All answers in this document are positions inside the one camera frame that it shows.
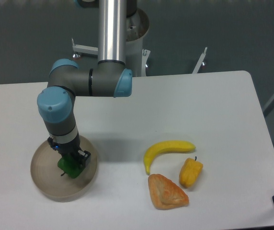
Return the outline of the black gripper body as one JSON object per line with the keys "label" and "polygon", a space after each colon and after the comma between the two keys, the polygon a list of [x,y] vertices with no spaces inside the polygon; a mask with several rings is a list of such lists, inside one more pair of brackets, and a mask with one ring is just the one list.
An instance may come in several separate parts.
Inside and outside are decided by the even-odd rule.
{"label": "black gripper body", "polygon": [[55,142],[55,140],[52,139],[52,149],[58,151],[62,157],[65,155],[70,155],[75,161],[79,161],[79,150],[81,150],[80,137],[76,136],[72,141],[64,144]]}

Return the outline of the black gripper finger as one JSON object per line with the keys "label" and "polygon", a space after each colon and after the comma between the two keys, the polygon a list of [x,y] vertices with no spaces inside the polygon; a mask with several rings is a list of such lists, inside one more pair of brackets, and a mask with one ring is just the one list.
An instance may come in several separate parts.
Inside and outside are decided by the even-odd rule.
{"label": "black gripper finger", "polygon": [[91,153],[84,150],[78,150],[78,166],[80,169],[84,169],[91,161]]}
{"label": "black gripper finger", "polygon": [[48,137],[47,142],[51,149],[53,149],[54,151],[57,150],[57,144],[54,142],[54,139],[52,137]]}

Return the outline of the silver blue-capped robot arm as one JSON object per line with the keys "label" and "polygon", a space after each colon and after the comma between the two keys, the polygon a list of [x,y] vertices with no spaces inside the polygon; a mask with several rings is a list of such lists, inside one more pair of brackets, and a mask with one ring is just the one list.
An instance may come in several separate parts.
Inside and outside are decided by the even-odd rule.
{"label": "silver blue-capped robot arm", "polygon": [[83,169],[90,153],[80,148],[73,113],[77,96],[128,97],[132,93],[132,71],[126,68],[126,19],[137,11],[135,0],[101,0],[97,68],[79,69],[69,59],[56,61],[47,88],[37,97],[37,106],[50,137],[48,143],[65,159]]}

